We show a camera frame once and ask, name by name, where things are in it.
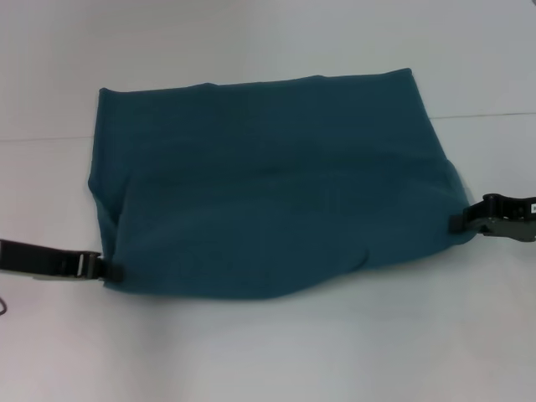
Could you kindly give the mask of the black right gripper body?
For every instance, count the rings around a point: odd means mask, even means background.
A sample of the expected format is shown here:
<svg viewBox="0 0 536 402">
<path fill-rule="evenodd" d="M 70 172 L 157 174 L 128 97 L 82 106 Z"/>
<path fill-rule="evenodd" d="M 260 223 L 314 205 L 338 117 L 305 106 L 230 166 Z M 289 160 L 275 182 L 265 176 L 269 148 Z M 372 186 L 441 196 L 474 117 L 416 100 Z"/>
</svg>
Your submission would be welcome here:
<svg viewBox="0 0 536 402">
<path fill-rule="evenodd" d="M 503 199 L 501 233 L 520 242 L 535 241 L 535 197 Z"/>
</svg>

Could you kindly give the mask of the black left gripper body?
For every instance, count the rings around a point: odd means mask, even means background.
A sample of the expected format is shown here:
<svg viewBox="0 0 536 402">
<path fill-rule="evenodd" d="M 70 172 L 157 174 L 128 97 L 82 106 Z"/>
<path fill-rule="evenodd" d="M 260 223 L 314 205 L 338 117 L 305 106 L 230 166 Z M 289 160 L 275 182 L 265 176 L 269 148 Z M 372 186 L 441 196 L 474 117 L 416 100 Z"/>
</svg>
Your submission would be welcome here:
<svg viewBox="0 0 536 402">
<path fill-rule="evenodd" d="M 81 253 L 1 240 L 1 272 L 70 278 L 82 274 Z"/>
</svg>

